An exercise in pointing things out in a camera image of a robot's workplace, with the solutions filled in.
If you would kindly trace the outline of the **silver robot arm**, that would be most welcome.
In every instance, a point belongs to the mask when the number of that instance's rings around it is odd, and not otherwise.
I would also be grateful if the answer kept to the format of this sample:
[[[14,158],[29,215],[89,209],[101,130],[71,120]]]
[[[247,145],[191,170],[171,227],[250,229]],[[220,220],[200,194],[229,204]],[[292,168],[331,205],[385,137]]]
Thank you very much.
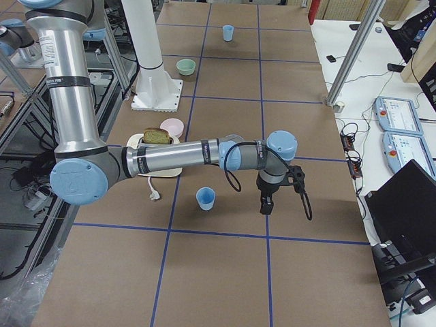
[[[37,32],[46,85],[57,122],[59,143],[50,173],[54,193],[73,205],[102,198],[111,186],[127,178],[187,166],[219,166],[227,179],[234,171],[255,169],[260,211],[273,209],[273,194],[292,186],[306,213],[311,212],[304,172],[292,165],[298,143],[288,131],[274,131],[266,140],[240,136],[194,142],[109,149],[99,137],[83,37],[104,27],[102,1],[25,1],[26,19]]]
[[[35,44],[23,21],[10,18],[1,21],[1,52],[12,56],[17,50],[26,50]]]

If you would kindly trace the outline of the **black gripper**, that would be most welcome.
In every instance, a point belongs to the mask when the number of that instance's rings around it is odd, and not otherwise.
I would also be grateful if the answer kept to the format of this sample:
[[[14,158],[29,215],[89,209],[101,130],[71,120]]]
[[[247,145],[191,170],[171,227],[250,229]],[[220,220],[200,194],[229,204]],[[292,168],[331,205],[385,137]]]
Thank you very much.
[[[285,174],[273,175],[267,171],[259,171],[256,179],[256,185],[260,190],[261,207],[260,213],[270,215],[274,208],[272,201],[273,194],[279,190],[281,182],[284,180]]]

